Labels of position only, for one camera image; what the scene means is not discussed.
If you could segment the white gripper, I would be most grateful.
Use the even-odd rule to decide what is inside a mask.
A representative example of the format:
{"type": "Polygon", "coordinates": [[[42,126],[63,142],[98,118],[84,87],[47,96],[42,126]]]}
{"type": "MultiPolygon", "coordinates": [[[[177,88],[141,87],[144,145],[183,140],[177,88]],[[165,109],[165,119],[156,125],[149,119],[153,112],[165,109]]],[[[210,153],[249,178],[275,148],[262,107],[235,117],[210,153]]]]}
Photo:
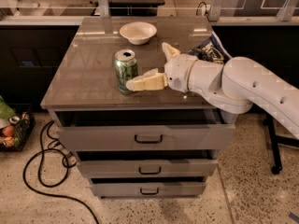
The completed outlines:
{"type": "Polygon", "coordinates": [[[198,59],[189,54],[180,54],[178,49],[166,42],[162,43],[162,50],[168,61],[164,65],[164,73],[160,73],[155,68],[142,76],[128,80],[126,88],[129,91],[159,91],[163,90],[167,83],[174,91],[186,92],[188,90],[189,74],[198,59]]]}

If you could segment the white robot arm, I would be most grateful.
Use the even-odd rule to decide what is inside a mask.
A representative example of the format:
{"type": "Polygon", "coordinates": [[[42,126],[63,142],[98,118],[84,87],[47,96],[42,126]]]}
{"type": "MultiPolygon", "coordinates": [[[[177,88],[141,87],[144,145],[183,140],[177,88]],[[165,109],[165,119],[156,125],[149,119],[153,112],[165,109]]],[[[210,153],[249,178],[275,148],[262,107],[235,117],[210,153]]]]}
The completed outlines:
{"type": "Polygon", "coordinates": [[[299,138],[299,90],[261,64],[245,57],[212,63],[162,44],[164,71],[152,69],[126,82],[130,91],[191,91],[209,104],[232,114],[257,105],[299,138]]]}

